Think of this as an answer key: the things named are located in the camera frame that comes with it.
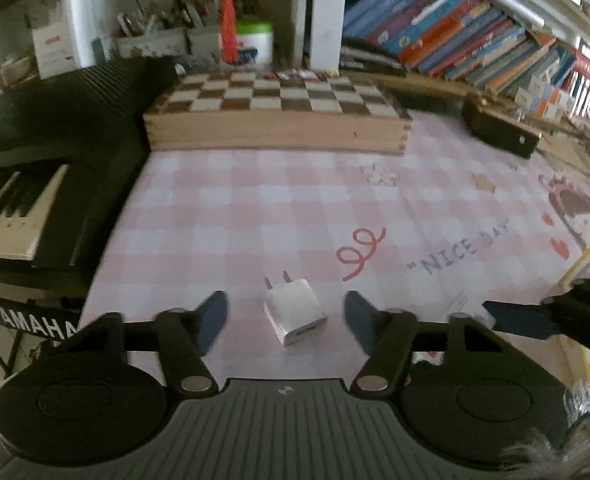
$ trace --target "orange book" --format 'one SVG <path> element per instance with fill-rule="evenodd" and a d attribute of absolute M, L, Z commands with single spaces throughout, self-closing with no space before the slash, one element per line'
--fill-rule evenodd
<path fill-rule="evenodd" d="M 462 1 L 453 12 L 435 23 L 417 41 L 402 50 L 397 58 L 399 62 L 414 66 L 462 30 L 464 28 L 464 19 L 478 7 L 480 7 L 480 10 L 476 12 L 476 16 L 487 10 L 489 4 L 482 4 L 479 0 Z"/>
<path fill-rule="evenodd" d="M 515 65 L 510 70 L 502 72 L 496 78 L 491 79 L 486 83 L 485 88 L 492 91 L 497 91 L 505 82 L 514 79 L 519 73 L 528 70 L 529 67 L 533 66 L 540 59 L 546 56 L 549 48 L 555 43 L 556 38 L 546 32 L 532 32 L 533 39 L 539 44 L 540 49 L 537 50 L 533 55 L 524 59 L 521 63 Z"/>

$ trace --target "cartoon character print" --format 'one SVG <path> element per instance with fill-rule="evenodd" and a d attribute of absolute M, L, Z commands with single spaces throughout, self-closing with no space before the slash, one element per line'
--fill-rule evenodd
<path fill-rule="evenodd" d="M 553 176 L 548 182 L 540 175 L 540 183 L 549 192 L 549 202 L 580 249 L 590 245 L 590 197 L 573 186 L 566 177 Z"/>

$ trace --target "metal screw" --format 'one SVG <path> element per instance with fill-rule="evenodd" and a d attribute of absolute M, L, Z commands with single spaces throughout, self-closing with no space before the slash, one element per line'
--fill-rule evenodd
<path fill-rule="evenodd" d="M 380 392 L 389 386 L 389 381 L 379 375 L 364 375 L 357 380 L 357 385 L 365 392 Z"/>
<path fill-rule="evenodd" d="M 180 384 L 187 392 L 197 393 L 205 392 L 206 390 L 210 389 L 210 387 L 213 386 L 213 381 L 211 381 L 208 377 L 193 375 L 182 379 Z"/>

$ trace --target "white pillar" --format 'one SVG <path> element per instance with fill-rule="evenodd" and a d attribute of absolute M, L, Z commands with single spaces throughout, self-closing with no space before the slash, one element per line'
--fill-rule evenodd
<path fill-rule="evenodd" d="M 312 69 L 338 69 L 343 25 L 344 0 L 313 0 L 310 29 L 310 66 Z"/>

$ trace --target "piano keys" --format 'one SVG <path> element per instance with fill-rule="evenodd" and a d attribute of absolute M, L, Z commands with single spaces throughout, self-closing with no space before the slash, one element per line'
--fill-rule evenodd
<path fill-rule="evenodd" d="M 0 258 L 32 260 L 66 164 L 0 171 Z"/>

